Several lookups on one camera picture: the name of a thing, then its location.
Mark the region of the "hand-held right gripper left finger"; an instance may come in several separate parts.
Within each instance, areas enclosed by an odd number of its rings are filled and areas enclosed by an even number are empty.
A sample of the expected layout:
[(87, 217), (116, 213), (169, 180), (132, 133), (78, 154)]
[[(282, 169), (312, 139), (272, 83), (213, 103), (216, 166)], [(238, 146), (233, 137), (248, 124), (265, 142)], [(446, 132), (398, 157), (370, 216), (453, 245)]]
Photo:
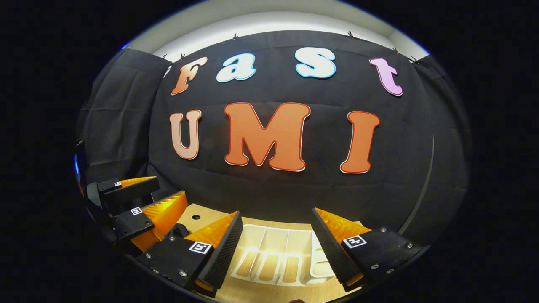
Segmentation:
[(182, 290), (213, 298), (227, 276), (242, 231), (240, 212), (235, 211), (186, 237), (170, 234), (137, 261)]

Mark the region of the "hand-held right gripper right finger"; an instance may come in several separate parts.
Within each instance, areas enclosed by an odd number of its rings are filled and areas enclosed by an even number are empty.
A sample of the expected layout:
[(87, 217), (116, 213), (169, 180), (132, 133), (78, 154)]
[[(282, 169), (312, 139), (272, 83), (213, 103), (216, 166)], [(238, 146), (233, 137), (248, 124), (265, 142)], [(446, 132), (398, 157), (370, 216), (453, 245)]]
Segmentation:
[(370, 229), (318, 208), (312, 230), (345, 292), (380, 284), (423, 253), (423, 246), (385, 226)]

